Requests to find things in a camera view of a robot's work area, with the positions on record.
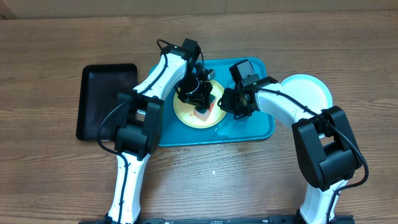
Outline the yellow-green plate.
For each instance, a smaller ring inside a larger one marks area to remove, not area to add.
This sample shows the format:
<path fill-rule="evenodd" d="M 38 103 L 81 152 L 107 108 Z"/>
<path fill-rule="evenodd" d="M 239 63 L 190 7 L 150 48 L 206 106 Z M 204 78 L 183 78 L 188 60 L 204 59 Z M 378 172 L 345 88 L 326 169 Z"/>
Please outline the yellow-green plate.
<path fill-rule="evenodd" d="M 209 113 L 209 117 L 206 121 L 201 120 L 194 113 L 194 106 L 187 103 L 182 103 L 178 99 L 178 95 L 174 94 L 174 111 L 181 122 L 192 128 L 204 129 L 210 128 L 218 124 L 226 115 L 226 112 L 221 110 L 217 105 L 218 100 L 222 97 L 224 88 L 216 81 L 211 80 L 210 83 L 213 86 L 211 94 L 216 97 L 213 109 Z"/>

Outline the green and pink sponge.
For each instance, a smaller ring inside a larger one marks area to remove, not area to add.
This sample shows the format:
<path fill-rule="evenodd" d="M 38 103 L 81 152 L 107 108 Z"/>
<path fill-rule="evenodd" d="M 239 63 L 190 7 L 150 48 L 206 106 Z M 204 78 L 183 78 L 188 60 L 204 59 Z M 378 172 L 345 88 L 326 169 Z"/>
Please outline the green and pink sponge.
<path fill-rule="evenodd" d="M 193 110 L 193 114 L 200 120 L 202 121 L 206 121 L 209 116 L 210 113 L 215 105 L 215 101 L 216 101 L 216 96 L 214 95 L 210 95 L 210 107 L 208 109 L 200 109 L 195 107 Z"/>

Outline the light blue plate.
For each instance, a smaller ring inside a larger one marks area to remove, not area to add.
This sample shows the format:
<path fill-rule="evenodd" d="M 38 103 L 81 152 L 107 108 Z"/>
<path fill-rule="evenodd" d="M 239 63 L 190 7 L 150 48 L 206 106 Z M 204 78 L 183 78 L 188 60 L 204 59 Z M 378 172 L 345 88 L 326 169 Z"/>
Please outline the light blue plate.
<path fill-rule="evenodd" d="M 320 113 L 321 110 L 333 106 L 332 95 L 327 86 L 316 77 L 306 74 L 296 74 L 282 82 L 284 93 L 288 94 L 312 111 Z"/>

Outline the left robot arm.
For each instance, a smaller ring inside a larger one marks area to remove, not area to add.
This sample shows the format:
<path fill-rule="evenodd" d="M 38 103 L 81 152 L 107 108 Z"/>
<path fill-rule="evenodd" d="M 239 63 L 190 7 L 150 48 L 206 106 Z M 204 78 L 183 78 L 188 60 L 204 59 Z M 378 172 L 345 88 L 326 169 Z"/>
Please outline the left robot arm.
<path fill-rule="evenodd" d="M 105 121 L 113 120 L 110 139 L 118 162 L 106 223 L 135 223 L 139 218 L 144 169 L 161 139 L 164 101 L 169 93 L 175 90 L 180 101 L 200 111 L 211 108 L 210 73 L 197 62 L 202 56 L 196 42 L 162 47 L 155 69 L 132 91 L 120 93 L 119 104 L 105 117 Z"/>

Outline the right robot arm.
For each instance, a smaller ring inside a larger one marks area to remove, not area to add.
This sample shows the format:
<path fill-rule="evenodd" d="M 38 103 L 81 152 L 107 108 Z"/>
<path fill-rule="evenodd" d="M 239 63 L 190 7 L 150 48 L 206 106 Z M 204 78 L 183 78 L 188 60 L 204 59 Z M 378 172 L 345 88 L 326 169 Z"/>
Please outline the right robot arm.
<path fill-rule="evenodd" d="M 363 185 L 369 178 L 368 164 L 359 150 L 345 112 L 324 106 L 280 84 L 266 88 L 225 89 L 218 106 L 235 118 L 254 111 L 267 113 L 292 130 L 298 166 L 308 187 L 294 223 L 348 223 L 334 209 L 341 191 Z"/>

